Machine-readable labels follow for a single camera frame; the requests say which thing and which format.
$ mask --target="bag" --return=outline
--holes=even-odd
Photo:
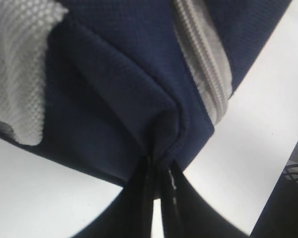
[[[124,187],[76,238],[246,237],[182,171],[290,0],[0,0],[0,138]]]

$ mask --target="zipper teeth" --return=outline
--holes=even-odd
[[[227,110],[227,99],[217,64],[210,51],[208,39],[206,39],[204,33],[199,30],[199,20],[195,14],[194,6],[192,6],[191,1],[174,0],[174,4],[182,27],[184,27],[187,34],[186,37],[188,37],[190,42],[190,53],[195,55],[198,62],[200,62],[202,71],[206,76],[207,84],[214,96],[217,111],[216,122],[219,122]]]

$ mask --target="white zipper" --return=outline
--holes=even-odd
[[[172,0],[175,32],[213,124],[232,93],[228,59],[202,0]]]

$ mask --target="white background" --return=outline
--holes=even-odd
[[[207,202],[249,234],[297,140],[295,0],[185,175]],[[70,237],[120,190],[0,140],[0,238]],[[162,237],[160,223],[155,206],[154,238]]]

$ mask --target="gray fabric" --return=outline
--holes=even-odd
[[[53,0],[0,0],[0,121],[21,144],[42,139],[47,36],[66,12]]]
[[[173,0],[175,31],[213,124],[224,116],[232,94],[229,62],[202,0]]]

